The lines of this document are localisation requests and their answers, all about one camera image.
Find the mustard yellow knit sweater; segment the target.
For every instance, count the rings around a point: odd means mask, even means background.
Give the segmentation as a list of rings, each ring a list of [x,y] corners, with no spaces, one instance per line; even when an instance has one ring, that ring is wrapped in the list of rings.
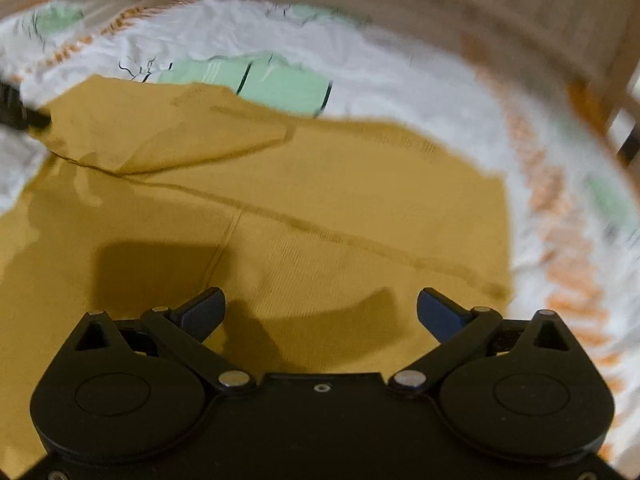
[[[41,456],[28,401],[88,311],[222,289],[210,346],[250,374],[392,374],[433,347],[416,296],[509,302],[500,179],[392,122],[291,116],[206,84],[91,77],[1,218],[1,466]]]

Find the orange bed sheet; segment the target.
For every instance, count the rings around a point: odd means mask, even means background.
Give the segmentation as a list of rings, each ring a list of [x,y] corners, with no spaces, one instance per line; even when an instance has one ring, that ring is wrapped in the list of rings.
[[[577,116],[604,138],[610,128],[611,107],[583,80],[573,80],[566,87],[567,97]]]

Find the white patterned duvet cover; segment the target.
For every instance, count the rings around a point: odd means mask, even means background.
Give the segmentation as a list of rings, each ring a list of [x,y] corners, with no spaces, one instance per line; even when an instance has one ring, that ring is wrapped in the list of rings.
[[[512,292],[498,311],[564,318],[615,399],[601,454],[638,474],[638,195],[570,80],[525,44],[383,0],[50,0],[2,18],[1,73],[47,108],[99,76],[392,122],[500,179]],[[1,218],[48,158],[40,136],[2,131]]]

